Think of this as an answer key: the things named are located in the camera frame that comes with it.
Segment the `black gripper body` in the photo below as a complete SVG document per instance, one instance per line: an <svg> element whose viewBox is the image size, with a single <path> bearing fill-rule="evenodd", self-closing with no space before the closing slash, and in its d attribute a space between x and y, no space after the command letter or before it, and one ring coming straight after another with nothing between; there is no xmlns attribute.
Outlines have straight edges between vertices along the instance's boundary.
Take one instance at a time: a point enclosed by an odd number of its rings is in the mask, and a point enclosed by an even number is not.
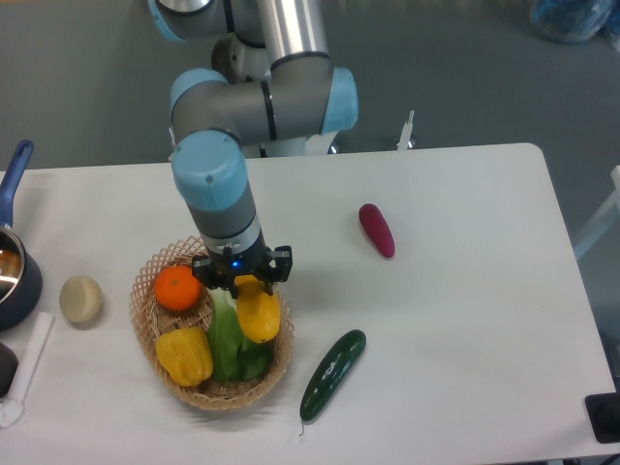
<svg viewBox="0 0 620 465"><path fill-rule="evenodd" d="M206 250L220 272L227 276L252 274L268 258L267 246L261 232L250 236L225 239L209 238Z"/></svg>

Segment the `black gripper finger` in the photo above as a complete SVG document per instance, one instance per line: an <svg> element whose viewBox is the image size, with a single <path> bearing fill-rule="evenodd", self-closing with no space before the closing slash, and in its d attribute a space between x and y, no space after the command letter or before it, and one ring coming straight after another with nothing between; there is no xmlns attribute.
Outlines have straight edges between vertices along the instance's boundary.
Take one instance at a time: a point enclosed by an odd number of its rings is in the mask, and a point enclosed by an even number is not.
<svg viewBox="0 0 620 465"><path fill-rule="evenodd" d="M192 258L191 270L192 275L210 290L221 289L237 299L237 268L231 261L221 262L207 255L197 255Z"/></svg>
<svg viewBox="0 0 620 465"><path fill-rule="evenodd" d="M263 283L267 295L273 295L273 287L277 283L289 279L293 267L293 249L283 245L270 249L263 248L258 255L258 263L252 268L252 275Z"/></svg>

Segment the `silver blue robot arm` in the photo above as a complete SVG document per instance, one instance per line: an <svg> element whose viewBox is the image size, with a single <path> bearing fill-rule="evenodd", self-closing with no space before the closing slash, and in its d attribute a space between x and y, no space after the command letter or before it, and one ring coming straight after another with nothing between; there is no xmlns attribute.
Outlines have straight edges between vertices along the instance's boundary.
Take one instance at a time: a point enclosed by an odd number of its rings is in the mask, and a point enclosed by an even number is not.
<svg viewBox="0 0 620 465"><path fill-rule="evenodd" d="M149 12L171 41L217 37L232 63L187 71L170 90L173 180L206 250L193 275L231 293L253 276L270 293L293 253L264 241L244 150L351 129L354 76L332 64L316 1L152 1Z"/></svg>

